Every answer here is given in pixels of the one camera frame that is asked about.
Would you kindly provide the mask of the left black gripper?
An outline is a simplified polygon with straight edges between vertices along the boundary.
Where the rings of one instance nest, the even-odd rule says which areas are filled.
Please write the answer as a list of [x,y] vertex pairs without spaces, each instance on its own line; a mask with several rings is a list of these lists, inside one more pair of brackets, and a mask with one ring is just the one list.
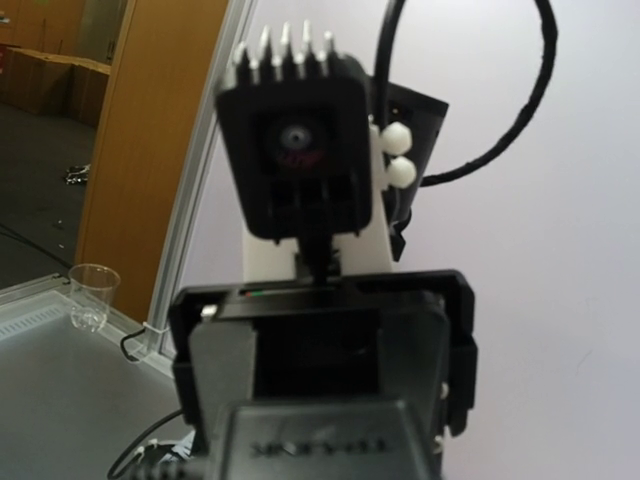
[[188,287],[168,320],[185,421],[204,438],[241,401],[398,397],[426,433],[475,403],[475,295],[456,270]]

